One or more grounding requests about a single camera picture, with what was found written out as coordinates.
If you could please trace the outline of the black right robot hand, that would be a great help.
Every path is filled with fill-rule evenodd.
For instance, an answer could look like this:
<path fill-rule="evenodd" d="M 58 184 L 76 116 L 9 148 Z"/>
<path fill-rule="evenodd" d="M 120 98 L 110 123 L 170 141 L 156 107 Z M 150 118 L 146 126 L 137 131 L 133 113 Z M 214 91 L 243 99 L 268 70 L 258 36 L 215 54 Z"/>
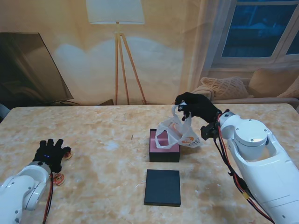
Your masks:
<path fill-rule="evenodd" d="M 178 111 L 183 111 L 184 113 L 182 121 L 185 121 L 185 119 L 191 115 L 191 117 L 200 117 L 205 122 L 212 123 L 219 114 L 222 114 L 222 111 L 215 107 L 214 104 L 202 94 L 185 92 L 176 97 L 175 105 L 180 105 L 183 101 L 186 105 L 178 109 Z"/>

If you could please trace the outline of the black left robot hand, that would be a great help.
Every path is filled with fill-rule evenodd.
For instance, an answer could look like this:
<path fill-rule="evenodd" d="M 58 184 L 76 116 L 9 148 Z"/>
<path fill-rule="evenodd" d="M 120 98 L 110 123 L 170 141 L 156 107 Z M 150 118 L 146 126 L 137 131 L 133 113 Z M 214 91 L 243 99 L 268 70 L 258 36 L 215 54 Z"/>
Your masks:
<path fill-rule="evenodd" d="M 62 147 L 63 140 L 54 143 L 53 139 L 40 141 L 33 161 L 43 162 L 49 166 L 51 172 L 59 173 L 62 170 L 61 161 L 71 151 L 70 147 Z"/>

